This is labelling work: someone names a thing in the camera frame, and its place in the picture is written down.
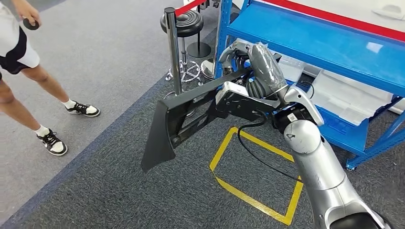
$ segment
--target yellow tape square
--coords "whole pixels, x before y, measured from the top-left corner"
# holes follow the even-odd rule
[[[214,158],[212,159],[211,163],[210,163],[210,169],[211,171],[214,173],[214,169],[215,167],[218,165],[219,160],[222,157],[222,154],[224,154],[226,147],[228,146],[229,142],[232,139],[232,136],[234,134],[236,134],[238,132],[238,128],[236,127],[232,127],[228,134],[225,136],[225,139],[223,140],[223,142],[221,143],[221,145],[219,146],[218,151],[216,152]],[[268,149],[284,158],[286,158],[287,160],[294,162],[293,157],[282,151],[279,150],[277,148],[275,148],[274,146],[256,138],[251,136],[250,134],[241,131],[241,136],[264,147],[265,149]],[[287,208],[287,212],[286,215],[282,215],[278,212],[276,212],[275,210],[265,206],[264,204],[260,203],[259,201],[251,198],[250,196],[246,195],[245,193],[243,193],[242,191],[236,189],[235,187],[231,186],[230,184],[226,183],[225,181],[221,180],[220,178],[218,178],[217,176],[215,176],[216,180],[218,181],[218,183],[225,188],[227,191],[229,191],[230,193],[234,194],[235,196],[239,197],[240,199],[242,199],[243,201],[247,202],[248,204],[252,205],[253,207],[259,209],[260,211],[268,214],[269,216],[273,217],[274,219],[286,224],[287,226],[291,225],[292,222],[292,218],[294,217],[294,213],[295,210],[297,208],[297,204],[298,204],[298,199],[299,196],[301,195],[302,192],[302,187],[303,184],[301,182],[296,183],[290,203],[288,205]]]

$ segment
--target person's hand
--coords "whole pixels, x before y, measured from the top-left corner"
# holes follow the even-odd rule
[[[26,0],[12,0],[12,2],[21,19],[27,18],[32,26],[35,25],[35,21],[38,22],[39,26],[42,25],[39,12]]]

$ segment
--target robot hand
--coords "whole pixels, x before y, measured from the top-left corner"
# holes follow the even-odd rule
[[[238,66],[240,68],[244,61],[249,59],[254,77],[245,77],[242,86],[239,87],[232,82],[226,83],[216,96],[217,110],[224,112],[232,110],[233,115],[253,120],[250,109],[237,110],[234,107],[244,106],[252,109],[262,107],[263,112],[268,113],[272,113],[273,108],[277,113],[280,112],[275,120],[277,128],[282,133],[292,120],[306,119],[317,126],[323,125],[322,116],[307,94],[300,88],[287,84],[276,58],[267,45],[262,43],[252,44],[236,40],[227,47],[219,58],[224,75],[233,72],[233,60],[242,62]]]

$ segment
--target black cable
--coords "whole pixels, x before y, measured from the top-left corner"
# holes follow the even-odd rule
[[[283,174],[283,175],[285,175],[285,176],[287,176],[287,177],[289,177],[289,178],[291,178],[291,179],[294,179],[294,180],[296,180],[296,181],[302,183],[301,180],[299,180],[299,179],[297,179],[297,178],[295,178],[295,177],[293,177],[293,176],[291,176],[291,175],[289,175],[289,174],[287,174],[287,173],[285,173],[285,172],[282,172],[282,171],[280,171],[280,170],[274,168],[273,166],[271,166],[271,165],[265,163],[264,161],[260,160],[260,158],[258,158],[254,153],[252,153],[252,151],[250,151],[250,149],[243,143],[243,141],[242,141],[242,139],[241,139],[241,136],[240,136],[240,132],[242,131],[242,129],[244,129],[244,128],[246,128],[246,127],[262,126],[262,125],[264,125],[264,124],[267,122],[267,115],[266,115],[264,112],[262,112],[262,111],[258,111],[258,112],[262,115],[263,121],[260,122],[260,123],[247,124],[247,125],[241,126],[241,127],[238,129],[238,139],[239,139],[239,142],[241,143],[241,145],[242,145],[254,158],[256,158],[258,161],[260,161],[261,163],[263,163],[265,166],[267,166],[267,167],[271,168],[272,170],[275,170],[275,171],[277,171],[277,172],[279,172],[279,173],[281,173],[281,174]]]
[[[312,99],[312,98],[314,97],[314,94],[315,94],[315,88],[314,88],[314,86],[312,85],[312,83],[311,83],[311,82],[308,82],[308,81],[301,81],[301,82],[299,82],[299,83],[307,83],[307,84],[310,85],[310,87],[312,87],[312,95],[311,95],[311,97],[310,97],[310,99]]]

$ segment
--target blue shelf frame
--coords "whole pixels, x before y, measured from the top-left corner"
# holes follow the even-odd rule
[[[240,38],[253,43],[267,43],[269,48],[276,52],[397,95],[390,104],[377,110],[373,117],[364,120],[345,134],[328,125],[320,127],[321,133],[330,143],[355,154],[355,157],[347,160],[348,169],[355,169],[365,161],[405,141],[405,128],[398,130],[401,123],[405,122],[405,113],[402,113],[372,147],[365,148],[369,123],[405,97],[405,66],[400,63],[405,60],[405,43],[254,0],[245,0],[239,17],[231,23],[231,7],[232,0],[221,1],[215,60],[217,64],[214,70],[216,78],[220,77],[222,72],[221,65],[218,64],[219,55],[229,42]],[[278,22],[283,22],[284,25],[277,27]],[[288,30],[303,32],[307,29],[321,34],[317,38],[308,33],[291,34],[280,30],[278,35],[269,33],[280,29],[281,26],[284,26],[284,29],[289,28]],[[307,36],[302,39],[303,44],[296,38],[299,38],[299,35]],[[285,41],[291,37],[294,37],[292,41]],[[334,42],[342,40],[350,42],[350,45],[345,43],[347,49],[336,50],[339,47],[336,48]],[[329,47],[329,50],[312,52],[316,49],[313,45],[316,42]],[[321,114],[325,119],[336,119],[328,112]]]

